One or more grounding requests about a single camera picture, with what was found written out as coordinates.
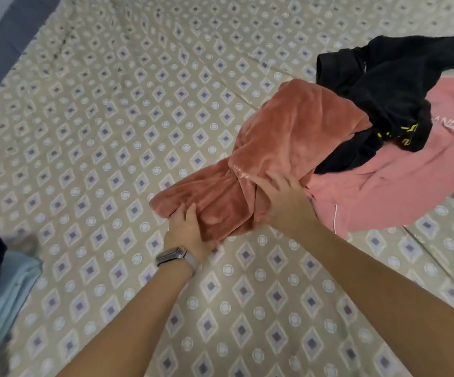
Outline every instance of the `left hand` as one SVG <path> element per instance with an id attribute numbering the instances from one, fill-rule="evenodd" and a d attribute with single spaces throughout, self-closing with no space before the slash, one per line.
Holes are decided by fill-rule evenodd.
<path id="1" fill-rule="evenodd" d="M 203 264 L 217 242 L 203 242 L 199 223 L 197 222 L 196 204 L 192 204 L 185 212 L 182 204 L 169 218 L 169 230 L 164 236 L 164 250 L 184 247 Z"/>

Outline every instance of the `bed sheet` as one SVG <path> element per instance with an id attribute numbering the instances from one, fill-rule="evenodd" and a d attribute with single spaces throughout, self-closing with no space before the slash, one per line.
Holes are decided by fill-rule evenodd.
<path id="1" fill-rule="evenodd" d="M 227 156 L 281 82 L 314 80 L 317 54 L 379 34 L 454 34 L 454 0 L 62 0 L 0 86 L 0 232 L 37 233 L 44 260 L 10 375 L 56 375 L 152 277 L 155 193 Z M 454 195 L 349 241 L 454 306 Z M 409 375 L 268 227 L 184 288 L 147 374 Z"/>

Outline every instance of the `bed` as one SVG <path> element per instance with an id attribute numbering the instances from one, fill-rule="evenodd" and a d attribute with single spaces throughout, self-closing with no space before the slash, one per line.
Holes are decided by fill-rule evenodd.
<path id="1" fill-rule="evenodd" d="M 155 193 L 227 156 L 281 82 L 314 80 L 317 54 L 380 34 L 454 35 L 454 0 L 61 0 L 0 85 L 0 232 L 36 233 L 44 260 L 10 375 L 56 375 L 152 277 Z M 348 240 L 454 307 L 454 194 Z M 263 227 L 182 291 L 147 375 L 410 374 L 330 274 Z"/>

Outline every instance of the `pink shirt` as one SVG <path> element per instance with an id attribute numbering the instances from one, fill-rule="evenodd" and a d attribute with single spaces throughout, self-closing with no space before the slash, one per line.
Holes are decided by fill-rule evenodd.
<path id="1" fill-rule="evenodd" d="M 433 128 L 421 151 L 386 143 L 359 168 L 311 177 L 306 193 L 336 234 L 410 224 L 452 194 L 454 77 L 442 77 L 427 99 Z"/>

